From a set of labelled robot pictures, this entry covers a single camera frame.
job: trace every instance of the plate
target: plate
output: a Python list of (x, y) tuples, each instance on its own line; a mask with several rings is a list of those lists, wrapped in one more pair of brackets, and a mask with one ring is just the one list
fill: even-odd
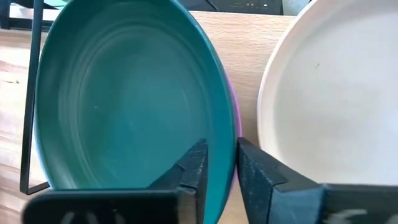
[(205, 222), (233, 178), (234, 103), (222, 64), (177, 1), (74, 0), (42, 52), (35, 131), (53, 189), (147, 187), (200, 138)]
[(317, 182), (398, 185), (398, 1), (311, 2), (271, 55), (261, 147)]

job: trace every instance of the teal plate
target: teal plate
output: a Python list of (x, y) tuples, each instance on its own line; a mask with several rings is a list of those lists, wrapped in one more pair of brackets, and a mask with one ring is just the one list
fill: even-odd
[(213, 46), (177, 1), (72, 1), (45, 42), (35, 100), (53, 189), (147, 187), (207, 138), (205, 223), (219, 219), (236, 156), (233, 101)]

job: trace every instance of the wooden surface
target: wooden surface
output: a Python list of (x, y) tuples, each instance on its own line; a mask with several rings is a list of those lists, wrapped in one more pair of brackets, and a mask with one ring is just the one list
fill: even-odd
[[(243, 133), (257, 144), (256, 100), (267, 60), (292, 17), (192, 12), (206, 31), (238, 96)], [(16, 11), (30, 17), (29, 11)], [(30, 33), (0, 30), (0, 223), (19, 223), (30, 198), (19, 193), (19, 168)], [(45, 181), (32, 151), (31, 184)], [(220, 223), (247, 223), (240, 188), (234, 184)]]

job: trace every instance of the white plate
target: white plate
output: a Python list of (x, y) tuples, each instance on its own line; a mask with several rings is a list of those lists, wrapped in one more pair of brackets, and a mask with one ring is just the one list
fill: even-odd
[(310, 3), (277, 44), (260, 145), (317, 182), (398, 185), (398, 1)]

